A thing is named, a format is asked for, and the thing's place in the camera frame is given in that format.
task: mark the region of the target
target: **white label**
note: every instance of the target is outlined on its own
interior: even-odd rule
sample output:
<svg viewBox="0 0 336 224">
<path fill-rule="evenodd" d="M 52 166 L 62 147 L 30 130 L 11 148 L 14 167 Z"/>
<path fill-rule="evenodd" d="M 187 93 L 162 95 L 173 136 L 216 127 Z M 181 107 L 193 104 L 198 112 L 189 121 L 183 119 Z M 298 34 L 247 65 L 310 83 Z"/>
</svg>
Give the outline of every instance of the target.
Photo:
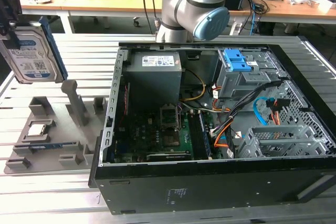
<svg viewBox="0 0 336 224">
<path fill-rule="evenodd" d="M 174 56 L 143 56 L 143 67 L 174 67 Z"/>
<path fill-rule="evenodd" d="M 242 137 L 242 132 L 241 131 L 237 131 L 235 133 L 235 138 L 241 138 Z"/>
<path fill-rule="evenodd" d="M 213 96 L 214 96 L 214 99 L 218 99 L 218 91 L 217 90 L 213 91 Z"/>
<path fill-rule="evenodd" d="M 256 61 L 247 61 L 246 64 L 248 64 L 249 66 L 257 66 L 258 63 Z"/>
<path fill-rule="evenodd" d="M 233 152 L 229 148 L 227 149 L 226 153 L 229 156 L 229 158 L 233 158 Z"/>
<path fill-rule="evenodd" d="M 20 72 L 30 78 L 47 78 L 50 76 L 48 59 L 39 40 L 20 40 L 20 50 L 9 49 L 11 58 Z"/>
</svg>

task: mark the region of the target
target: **sticker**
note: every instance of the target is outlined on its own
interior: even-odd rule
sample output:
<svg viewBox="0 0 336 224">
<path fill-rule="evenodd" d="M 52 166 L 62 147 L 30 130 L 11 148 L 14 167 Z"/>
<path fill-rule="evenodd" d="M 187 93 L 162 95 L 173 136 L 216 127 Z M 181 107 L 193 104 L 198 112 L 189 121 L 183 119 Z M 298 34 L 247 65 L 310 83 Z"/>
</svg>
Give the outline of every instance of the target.
<svg viewBox="0 0 336 224">
<path fill-rule="evenodd" d="M 230 148 L 227 149 L 226 153 L 229 158 L 233 158 L 233 152 L 230 150 Z"/>
<path fill-rule="evenodd" d="M 168 189 L 166 194 L 166 205 L 176 205 L 178 201 L 185 198 L 187 188 L 182 189 Z"/>
<path fill-rule="evenodd" d="M 45 59 L 45 52 L 34 40 L 20 40 L 21 48 L 9 49 L 11 58 L 15 61 L 20 72 L 30 78 L 46 78 L 50 70 Z"/>
<path fill-rule="evenodd" d="M 235 133 L 235 138 L 241 138 L 242 137 L 242 132 L 241 131 L 237 131 Z"/>
<path fill-rule="evenodd" d="M 246 64 L 249 66 L 258 66 L 258 63 L 256 61 L 247 61 Z"/>
<path fill-rule="evenodd" d="M 214 97 L 214 99 L 218 99 L 218 91 L 217 90 L 213 91 L 213 97 Z"/>
<path fill-rule="evenodd" d="M 174 67 L 174 56 L 143 56 L 143 67 Z"/>
</svg>

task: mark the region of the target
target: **robotic arm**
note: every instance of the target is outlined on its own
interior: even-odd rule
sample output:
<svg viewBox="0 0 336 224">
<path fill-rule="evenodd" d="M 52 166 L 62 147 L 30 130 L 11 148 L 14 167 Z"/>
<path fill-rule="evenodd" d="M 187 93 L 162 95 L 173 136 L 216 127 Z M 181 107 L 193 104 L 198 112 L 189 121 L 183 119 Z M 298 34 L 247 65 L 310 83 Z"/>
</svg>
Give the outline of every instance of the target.
<svg viewBox="0 0 336 224">
<path fill-rule="evenodd" d="M 184 43 L 188 32 L 201 40 L 219 36 L 230 15 L 225 0 L 162 0 L 162 22 L 156 42 Z"/>
</svg>

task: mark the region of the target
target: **blue box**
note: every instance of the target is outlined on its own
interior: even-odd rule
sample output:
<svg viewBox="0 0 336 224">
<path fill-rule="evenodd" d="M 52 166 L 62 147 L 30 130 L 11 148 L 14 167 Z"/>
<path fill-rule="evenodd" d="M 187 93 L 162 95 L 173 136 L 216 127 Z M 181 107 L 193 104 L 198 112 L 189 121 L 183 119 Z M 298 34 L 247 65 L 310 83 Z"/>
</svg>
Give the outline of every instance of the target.
<svg viewBox="0 0 336 224">
<path fill-rule="evenodd" d="M 232 72 L 251 72 L 251 67 L 246 63 L 245 57 L 238 49 L 225 49 L 224 59 L 230 64 Z"/>
</svg>

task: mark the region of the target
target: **barcode label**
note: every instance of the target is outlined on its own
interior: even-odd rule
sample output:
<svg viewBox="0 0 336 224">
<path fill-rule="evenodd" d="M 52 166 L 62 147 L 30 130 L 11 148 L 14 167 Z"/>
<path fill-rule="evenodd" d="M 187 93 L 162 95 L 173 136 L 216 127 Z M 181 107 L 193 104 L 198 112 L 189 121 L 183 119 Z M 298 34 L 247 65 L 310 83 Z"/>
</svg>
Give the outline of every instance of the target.
<svg viewBox="0 0 336 224">
<path fill-rule="evenodd" d="M 34 61 L 36 70 L 47 70 L 46 65 L 42 60 Z"/>
</svg>

